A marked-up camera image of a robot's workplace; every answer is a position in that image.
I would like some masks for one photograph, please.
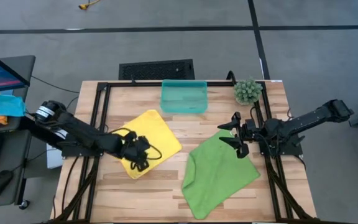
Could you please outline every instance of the wooden table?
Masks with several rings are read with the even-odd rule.
[[[85,81],[81,87],[75,116],[87,123],[91,119],[98,82],[100,81]],[[283,83],[266,81],[266,86],[272,116],[287,119],[288,102]],[[103,94],[96,124],[100,121]],[[111,89],[106,118],[110,130],[122,126],[146,110],[156,109],[179,139],[183,149],[137,180],[126,174],[117,159],[105,154],[99,163],[92,222],[197,222],[181,193],[189,152],[215,134],[218,131],[217,125],[229,122],[235,111],[241,112],[242,119],[250,118],[251,107],[236,103],[232,87],[208,87],[208,110],[205,114],[164,114],[160,109],[160,95],[160,87]],[[248,156],[261,176],[218,205],[204,222],[275,220],[264,158],[259,153],[257,143],[250,144],[249,150]],[[57,215],[61,213],[63,189],[73,161],[74,158],[66,159],[62,167],[55,197]],[[293,156],[282,156],[282,161],[289,191],[305,211],[315,217],[303,164]],[[82,158],[78,159],[71,174],[65,206],[77,191],[81,165]],[[285,217],[282,195],[279,190],[277,192],[281,214]],[[81,204],[80,218],[84,217],[87,196],[86,192]]]

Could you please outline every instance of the small plant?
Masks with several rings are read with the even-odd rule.
[[[238,81],[234,85],[234,97],[239,104],[249,105],[259,100],[262,89],[262,85],[253,79]]]

